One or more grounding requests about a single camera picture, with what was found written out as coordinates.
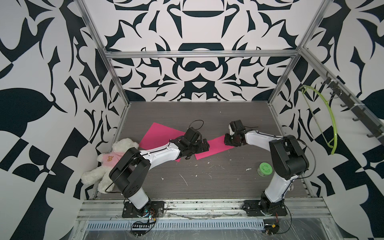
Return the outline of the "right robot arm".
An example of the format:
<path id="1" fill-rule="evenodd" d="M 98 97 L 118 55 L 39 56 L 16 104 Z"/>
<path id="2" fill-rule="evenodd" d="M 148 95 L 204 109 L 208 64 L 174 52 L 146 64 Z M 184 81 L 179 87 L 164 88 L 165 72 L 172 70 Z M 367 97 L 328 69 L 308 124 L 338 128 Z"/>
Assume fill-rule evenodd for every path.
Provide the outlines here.
<path id="1" fill-rule="evenodd" d="M 232 147 L 252 145 L 271 153 L 275 173 L 261 196 L 260 209 L 264 212 L 282 206 L 292 183 L 309 169 L 304 150 L 293 136 L 278 137 L 247 130 L 242 121 L 237 120 L 230 122 L 224 143 Z"/>

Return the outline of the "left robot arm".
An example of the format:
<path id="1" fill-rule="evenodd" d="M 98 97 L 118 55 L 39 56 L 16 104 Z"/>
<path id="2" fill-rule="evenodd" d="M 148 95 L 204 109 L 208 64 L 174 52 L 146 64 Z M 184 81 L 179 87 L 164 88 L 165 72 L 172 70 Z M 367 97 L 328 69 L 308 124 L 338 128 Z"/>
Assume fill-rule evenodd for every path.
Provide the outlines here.
<path id="1" fill-rule="evenodd" d="M 193 127 L 161 147 L 151 150 L 128 149 L 109 173 L 109 178 L 124 198 L 144 213 L 150 209 L 151 200 L 142 186 L 148 172 L 169 161 L 190 159 L 192 155 L 208 152 L 210 145 Z"/>

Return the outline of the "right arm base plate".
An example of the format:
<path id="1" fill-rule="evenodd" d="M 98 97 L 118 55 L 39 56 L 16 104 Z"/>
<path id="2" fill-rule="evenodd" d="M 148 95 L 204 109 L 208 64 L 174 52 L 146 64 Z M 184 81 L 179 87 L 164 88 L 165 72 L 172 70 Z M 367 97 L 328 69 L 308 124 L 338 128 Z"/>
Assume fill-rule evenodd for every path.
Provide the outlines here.
<path id="1" fill-rule="evenodd" d="M 249 217 L 286 216 L 287 208 L 283 201 L 271 203 L 268 199 L 245 200 L 242 209 Z"/>

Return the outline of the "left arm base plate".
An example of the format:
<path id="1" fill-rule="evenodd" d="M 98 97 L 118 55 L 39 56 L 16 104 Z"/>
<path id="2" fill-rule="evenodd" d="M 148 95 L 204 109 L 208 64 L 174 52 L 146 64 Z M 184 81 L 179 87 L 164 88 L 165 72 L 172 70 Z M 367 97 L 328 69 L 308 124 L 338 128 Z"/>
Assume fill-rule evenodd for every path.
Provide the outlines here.
<path id="1" fill-rule="evenodd" d="M 124 202 L 122 218 L 149 218 L 157 217 L 159 214 L 164 213 L 164 201 L 151 201 L 149 200 L 146 205 L 137 209 L 130 201 Z"/>

